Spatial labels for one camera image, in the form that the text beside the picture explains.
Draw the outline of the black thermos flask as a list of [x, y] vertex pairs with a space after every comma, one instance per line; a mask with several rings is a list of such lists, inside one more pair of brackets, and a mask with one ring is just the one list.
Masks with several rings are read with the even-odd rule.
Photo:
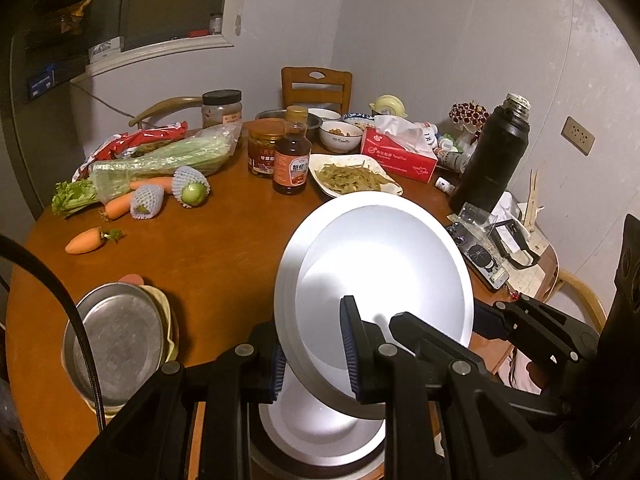
[[486, 212], [494, 210], [523, 157], [529, 135], [529, 100], [508, 93], [489, 115], [477, 148], [449, 197], [449, 207], [458, 214], [465, 204]]

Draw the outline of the green fruit in net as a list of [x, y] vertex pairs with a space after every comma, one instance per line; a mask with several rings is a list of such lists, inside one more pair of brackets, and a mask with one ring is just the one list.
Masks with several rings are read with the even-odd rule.
[[179, 167], [171, 179], [171, 193], [184, 208], [201, 206], [210, 193], [210, 185], [198, 170], [190, 166]]

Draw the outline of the window with white frame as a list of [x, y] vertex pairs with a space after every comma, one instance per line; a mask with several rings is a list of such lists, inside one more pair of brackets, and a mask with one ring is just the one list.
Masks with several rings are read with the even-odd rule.
[[81, 81], [162, 56], [231, 48], [244, 0], [92, 0], [82, 24], [88, 64]]

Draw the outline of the bagged celery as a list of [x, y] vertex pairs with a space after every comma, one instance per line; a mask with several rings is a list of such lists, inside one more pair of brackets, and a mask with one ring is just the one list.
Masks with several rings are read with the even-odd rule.
[[182, 166], [208, 177], [233, 155], [241, 131], [239, 122], [213, 126], [139, 157], [92, 162], [88, 177], [58, 182], [52, 212], [68, 217], [93, 204], [106, 205], [128, 193], [132, 182], [172, 176]]

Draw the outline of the red chili sauce jar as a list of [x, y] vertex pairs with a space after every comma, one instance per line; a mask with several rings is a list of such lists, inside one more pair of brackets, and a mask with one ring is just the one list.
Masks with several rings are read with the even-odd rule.
[[248, 170], [254, 176], [271, 178], [277, 140], [284, 136], [284, 120], [260, 118], [244, 124], [247, 133]]

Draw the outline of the curved wooden chair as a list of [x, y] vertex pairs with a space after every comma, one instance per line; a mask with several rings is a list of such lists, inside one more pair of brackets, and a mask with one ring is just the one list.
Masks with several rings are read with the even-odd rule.
[[140, 128], [145, 119], [154, 116], [168, 115], [177, 110], [185, 110], [190, 107], [201, 107], [202, 104], [203, 99], [200, 96], [176, 96], [175, 98], [169, 98], [155, 103], [140, 114], [137, 114], [137, 116], [131, 118], [128, 126], [137, 126]]

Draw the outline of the front carrot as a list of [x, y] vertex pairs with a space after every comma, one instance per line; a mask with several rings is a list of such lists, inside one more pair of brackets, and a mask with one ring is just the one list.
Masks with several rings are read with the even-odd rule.
[[107, 242], [118, 243], [125, 234], [119, 229], [91, 228], [79, 233], [65, 246], [65, 252], [69, 255], [83, 255], [94, 252]]

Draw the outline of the dark metal bowl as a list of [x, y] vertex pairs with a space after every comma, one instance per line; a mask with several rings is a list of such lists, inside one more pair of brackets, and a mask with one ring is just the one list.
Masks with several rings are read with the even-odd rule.
[[[255, 118], [256, 119], [264, 119], [264, 118], [285, 119], [286, 110], [264, 110], [263, 112], [258, 113], [255, 116]], [[313, 141], [318, 136], [321, 125], [322, 125], [322, 119], [319, 116], [312, 113], [307, 114], [306, 137], [309, 141]]]

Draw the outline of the red snack bag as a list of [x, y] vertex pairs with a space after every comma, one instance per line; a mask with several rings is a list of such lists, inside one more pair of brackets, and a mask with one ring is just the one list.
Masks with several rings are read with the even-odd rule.
[[72, 180], [78, 181], [88, 177], [89, 168], [94, 162], [139, 157], [172, 142], [183, 140], [188, 129], [187, 122], [175, 122], [161, 127], [114, 134], [87, 156], [75, 170]]

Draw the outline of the steel mixing bowl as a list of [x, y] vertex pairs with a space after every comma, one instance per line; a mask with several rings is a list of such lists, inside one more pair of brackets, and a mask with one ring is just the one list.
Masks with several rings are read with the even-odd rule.
[[247, 409], [251, 479], [383, 479], [384, 425], [372, 437], [340, 453], [347, 438], [333, 436], [327, 445], [305, 442], [277, 423], [279, 405], [253, 404]]

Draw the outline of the clear jar black lid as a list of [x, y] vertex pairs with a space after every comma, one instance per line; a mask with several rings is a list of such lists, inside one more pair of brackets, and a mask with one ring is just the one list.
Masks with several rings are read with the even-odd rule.
[[220, 89], [202, 95], [202, 123], [204, 128], [232, 124], [242, 120], [242, 91]]

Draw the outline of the red tissue box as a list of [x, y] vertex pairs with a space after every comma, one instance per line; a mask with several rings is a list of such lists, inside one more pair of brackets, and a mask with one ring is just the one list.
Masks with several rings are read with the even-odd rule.
[[373, 117], [364, 130], [360, 153], [387, 172], [426, 183], [437, 165], [437, 128], [430, 122], [409, 122], [393, 115]]

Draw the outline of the white ceramic bowl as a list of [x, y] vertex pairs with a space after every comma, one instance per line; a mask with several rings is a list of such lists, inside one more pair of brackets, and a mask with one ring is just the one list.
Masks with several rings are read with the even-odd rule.
[[357, 126], [339, 120], [325, 120], [320, 126], [320, 142], [334, 154], [356, 151], [362, 135], [363, 131]]

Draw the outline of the back carrot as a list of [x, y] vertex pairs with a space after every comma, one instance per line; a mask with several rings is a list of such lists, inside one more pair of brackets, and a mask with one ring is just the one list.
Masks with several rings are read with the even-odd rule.
[[129, 187], [131, 191], [135, 191], [143, 185], [157, 185], [162, 188], [166, 194], [172, 193], [172, 177], [154, 177], [146, 180], [132, 181]]

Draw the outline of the white plate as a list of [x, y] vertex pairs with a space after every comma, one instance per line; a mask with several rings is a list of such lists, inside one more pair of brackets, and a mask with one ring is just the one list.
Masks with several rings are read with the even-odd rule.
[[277, 423], [283, 422], [286, 430], [305, 442], [327, 445], [333, 436], [347, 438], [349, 443], [340, 444], [340, 453], [372, 437], [375, 425], [384, 425], [382, 420], [355, 418], [329, 408], [307, 391], [292, 370], [284, 371], [277, 400], [267, 405], [279, 405]]
[[274, 286], [278, 338], [299, 382], [335, 411], [381, 419], [382, 405], [360, 404], [350, 386], [338, 313], [345, 296], [386, 342], [401, 312], [462, 346], [471, 341], [474, 298], [462, 255], [440, 222], [406, 198], [359, 192], [321, 205], [288, 241]]

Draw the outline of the foam-netted fruit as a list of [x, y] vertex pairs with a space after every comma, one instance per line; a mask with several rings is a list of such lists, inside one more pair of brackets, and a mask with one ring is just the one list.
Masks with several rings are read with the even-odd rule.
[[132, 194], [130, 214], [137, 220], [155, 217], [163, 207], [165, 191], [157, 184], [144, 184]]

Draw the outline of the middle carrot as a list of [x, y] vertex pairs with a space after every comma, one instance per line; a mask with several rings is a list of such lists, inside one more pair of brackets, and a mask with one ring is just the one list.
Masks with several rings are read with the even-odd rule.
[[115, 221], [128, 214], [132, 196], [134, 196], [134, 192], [129, 192], [110, 200], [101, 211], [101, 217], [105, 221]]

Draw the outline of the wooden chair back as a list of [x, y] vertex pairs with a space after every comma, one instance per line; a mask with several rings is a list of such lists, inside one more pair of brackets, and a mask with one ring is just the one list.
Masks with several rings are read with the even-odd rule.
[[352, 73], [314, 66], [285, 66], [281, 70], [282, 107], [327, 107], [342, 115], [350, 110]]

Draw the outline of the white dish of vegetables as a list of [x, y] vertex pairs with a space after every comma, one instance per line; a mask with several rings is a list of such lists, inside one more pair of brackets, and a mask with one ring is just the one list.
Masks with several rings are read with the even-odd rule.
[[404, 189], [367, 155], [312, 154], [309, 174], [330, 197], [366, 191], [404, 194]]

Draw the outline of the brown sauce bottle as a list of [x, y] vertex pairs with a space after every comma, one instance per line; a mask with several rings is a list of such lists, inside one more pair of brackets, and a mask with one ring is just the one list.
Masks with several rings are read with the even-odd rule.
[[306, 188], [311, 143], [306, 137], [308, 110], [291, 105], [286, 109], [284, 135], [276, 142], [272, 187], [283, 195]]

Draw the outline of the grey refrigerator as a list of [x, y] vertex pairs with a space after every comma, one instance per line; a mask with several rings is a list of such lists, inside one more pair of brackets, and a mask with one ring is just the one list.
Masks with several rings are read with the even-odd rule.
[[70, 81], [87, 64], [92, 0], [40, 0], [15, 18], [1, 40], [1, 125], [29, 211], [39, 217], [55, 185], [85, 159]]

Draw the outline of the carrot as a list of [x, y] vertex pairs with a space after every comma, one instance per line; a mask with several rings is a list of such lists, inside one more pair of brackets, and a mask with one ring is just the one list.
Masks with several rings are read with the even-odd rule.
[[65, 252], [69, 255], [83, 255], [94, 252], [107, 242], [118, 243], [125, 234], [119, 229], [91, 228], [79, 233], [65, 246]]
[[132, 196], [134, 196], [134, 192], [129, 192], [110, 200], [101, 211], [101, 217], [105, 221], [115, 221], [128, 214]]
[[135, 191], [143, 185], [157, 185], [162, 188], [166, 194], [172, 193], [172, 177], [154, 177], [146, 180], [132, 181], [129, 187], [131, 191]]

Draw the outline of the wall power outlet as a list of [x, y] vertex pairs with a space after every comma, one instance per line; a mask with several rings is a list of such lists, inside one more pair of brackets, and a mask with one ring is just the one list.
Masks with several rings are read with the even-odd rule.
[[596, 137], [570, 116], [566, 118], [561, 136], [585, 156], [590, 154], [593, 144], [596, 142]]

